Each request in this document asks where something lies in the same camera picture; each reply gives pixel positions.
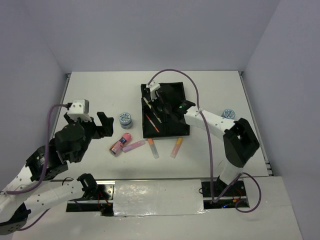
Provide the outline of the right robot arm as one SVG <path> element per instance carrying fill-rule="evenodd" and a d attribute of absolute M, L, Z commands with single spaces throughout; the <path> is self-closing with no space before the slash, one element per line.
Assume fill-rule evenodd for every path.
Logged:
<path fill-rule="evenodd" d="M 223 142 L 227 163 L 218 177 L 217 190 L 223 196 L 230 195 L 235 190 L 233 180 L 260 147 L 250 123 L 244 118 L 228 119 L 200 109 L 195 103 L 183 100 L 168 84 L 150 83 L 144 92 L 150 109 L 156 115 L 208 130 Z"/>

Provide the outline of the orange-capped clear highlighter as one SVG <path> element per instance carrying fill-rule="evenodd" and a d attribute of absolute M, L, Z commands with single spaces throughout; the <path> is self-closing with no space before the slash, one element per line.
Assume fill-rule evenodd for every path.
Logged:
<path fill-rule="evenodd" d="M 152 138 L 148 138 L 147 141 L 148 141 L 148 144 L 150 146 L 150 149 L 151 149 L 151 152 L 153 154 L 153 157 L 155 159 L 158 159 L 159 158 L 159 153 L 157 151 L 157 148 L 156 148 L 156 145 L 154 143 L 154 140 Z"/>

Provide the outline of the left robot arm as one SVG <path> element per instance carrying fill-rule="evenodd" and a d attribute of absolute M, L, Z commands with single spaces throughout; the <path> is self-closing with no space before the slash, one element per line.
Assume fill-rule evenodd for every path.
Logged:
<path fill-rule="evenodd" d="M 0 192 L 0 233 L 9 235 L 25 227 L 29 218 L 46 211 L 64 201 L 79 198 L 91 200 L 98 195 L 99 187 L 90 173 L 83 173 L 69 183 L 35 193 L 57 175 L 69 169 L 68 164 L 83 159 L 92 140 L 111 137 L 114 133 L 114 118 L 104 112 L 97 113 L 101 124 L 93 117 L 83 116 L 67 121 L 49 141 L 48 154 L 44 146 L 39 147 L 27 160 L 19 174 Z"/>

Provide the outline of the yellow thin pen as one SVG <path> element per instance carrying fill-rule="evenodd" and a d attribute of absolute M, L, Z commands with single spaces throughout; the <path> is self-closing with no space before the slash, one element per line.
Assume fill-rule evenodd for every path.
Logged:
<path fill-rule="evenodd" d="M 144 100 L 144 102 L 146 103 L 146 105 L 149 107 L 150 111 L 152 112 L 152 114 L 155 116 L 155 118 L 158 120 L 159 123 L 162 124 L 161 119 L 158 117 L 158 115 L 156 114 L 155 110 L 153 109 L 153 107 L 150 105 L 149 101 L 143 97 L 142 98 Z"/>

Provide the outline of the orange-red thin pen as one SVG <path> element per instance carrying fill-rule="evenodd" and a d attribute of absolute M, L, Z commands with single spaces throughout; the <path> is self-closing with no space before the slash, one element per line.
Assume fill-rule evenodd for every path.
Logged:
<path fill-rule="evenodd" d="M 145 116 L 146 116 L 146 118 L 148 119 L 148 121 L 150 122 L 150 124 L 153 126 L 153 128 L 155 129 L 155 131 L 156 131 L 157 133 L 159 133 L 159 132 L 160 132 L 159 129 L 156 127 L 156 125 L 155 125 L 154 122 L 151 120 L 151 118 L 150 118 L 147 114 L 145 114 Z"/>

